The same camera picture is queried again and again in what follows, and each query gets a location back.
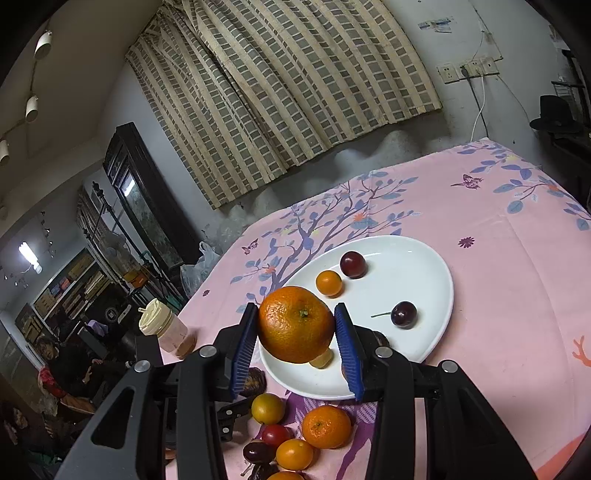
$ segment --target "jar lid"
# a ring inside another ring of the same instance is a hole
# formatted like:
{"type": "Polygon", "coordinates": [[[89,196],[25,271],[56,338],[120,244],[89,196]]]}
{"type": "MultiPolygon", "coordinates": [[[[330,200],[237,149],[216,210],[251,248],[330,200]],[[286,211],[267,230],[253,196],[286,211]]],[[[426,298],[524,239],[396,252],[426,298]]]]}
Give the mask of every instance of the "jar lid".
{"type": "Polygon", "coordinates": [[[161,301],[154,299],[146,305],[139,319],[139,329],[144,335],[156,335],[168,322],[170,309],[161,301]]]}

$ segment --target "track light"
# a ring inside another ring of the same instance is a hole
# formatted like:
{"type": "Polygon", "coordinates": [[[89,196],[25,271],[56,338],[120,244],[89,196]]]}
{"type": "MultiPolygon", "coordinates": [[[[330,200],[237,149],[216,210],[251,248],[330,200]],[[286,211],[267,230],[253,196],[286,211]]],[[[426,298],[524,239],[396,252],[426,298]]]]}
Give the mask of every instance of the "track light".
{"type": "Polygon", "coordinates": [[[0,165],[6,165],[10,160],[8,155],[8,141],[6,139],[0,141],[0,165]]]}
{"type": "Polygon", "coordinates": [[[27,100],[27,108],[25,110],[25,120],[27,123],[32,123],[37,119],[37,115],[39,114],[39,107],[38,107],[39,98],[37,95],[31,95],[29,100],[27,100]]]}
{"type": "Polygon", "coordinates": [[[51,50],[51,31],[47,30],[37,41],[37,46],[35,48],[35,60],[41,60],[47,57],[47,54],[51,50]]]}

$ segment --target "curtain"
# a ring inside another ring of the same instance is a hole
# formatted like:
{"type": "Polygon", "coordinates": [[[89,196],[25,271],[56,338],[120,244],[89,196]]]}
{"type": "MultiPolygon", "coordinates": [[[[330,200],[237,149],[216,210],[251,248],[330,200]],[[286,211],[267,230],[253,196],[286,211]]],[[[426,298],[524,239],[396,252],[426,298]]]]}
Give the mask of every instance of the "curtain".
{"type": "Polygon", "coordinates": [[[214,208],[441,108],[381,0],[165,0],[126,58],[214,208]]]}

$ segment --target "white plate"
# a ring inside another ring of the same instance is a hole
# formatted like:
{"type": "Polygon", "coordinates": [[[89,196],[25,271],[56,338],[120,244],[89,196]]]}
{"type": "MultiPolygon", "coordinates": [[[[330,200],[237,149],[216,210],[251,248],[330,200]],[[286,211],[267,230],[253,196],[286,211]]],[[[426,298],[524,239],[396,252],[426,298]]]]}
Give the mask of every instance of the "white plate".
{"type": "MultiPolygon", "coordinates": [[[[333,248],[303,267],[286,285],[310,290],[332,311],[344,302],[355,325],[382,332],[395,350],[413,362],[422,362],[431,353],[452,314],[453,282],[446,263],[428,245],[404,236],[370,236],[333,248]],[[339,267],[340,258],[351,250],[362,254],[368,264],[368,272],[357,280],[345,277],[339,267]],[[343,278],[344,291],[335,299],[316,289],[316,277],[324,270],[334,270],[343,278]],[[403,300],[418,310],[413,328],[396,327],[389,315],[370,318],[390,312],[403,300]]],[[[323,370],[278,360],[262,345],[261,359],[279,384],[298,395],[318,400],[354,398],[340,372],[336,337],[330,348],[335,358],[323,370]]]]}

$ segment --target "orange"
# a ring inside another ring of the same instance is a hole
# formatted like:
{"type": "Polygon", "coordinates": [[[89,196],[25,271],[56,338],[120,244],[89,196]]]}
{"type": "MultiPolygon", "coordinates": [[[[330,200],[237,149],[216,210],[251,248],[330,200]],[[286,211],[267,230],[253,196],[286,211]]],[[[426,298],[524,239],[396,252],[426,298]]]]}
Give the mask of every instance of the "orange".
{"type": "Polygon", "coordinates": [[[279,466],[285,470],[303,470],[312,463],[314,449],[304,440],[287,440],[277,448],[275,459],[279,466]]]}
{"type": "Polygon", "coordinates": [[[258,327],[259,340],[272,356],[305,364],[326,352],[335,334],[335,319],[312,292],[283,287],[262,301],[258,327]]]}
{"type": "Polygon", "coordinates": [[[333,270],[324,270],[316,277],[316,288],[323,295],[336,297],[343,288],[340,275],[333,270]]]}
{"type": "Polygon", "coordinates": [[[312,447],[338,448],[351,436],[351,420],[344,410],[322,405],[304,417],[301,432],[312,447]]]}
{"type": "Polygon", "coordinates": [[[295,472],[277,472],[271,475],[267,480],[304,480],[304,477],[295,472]]]}

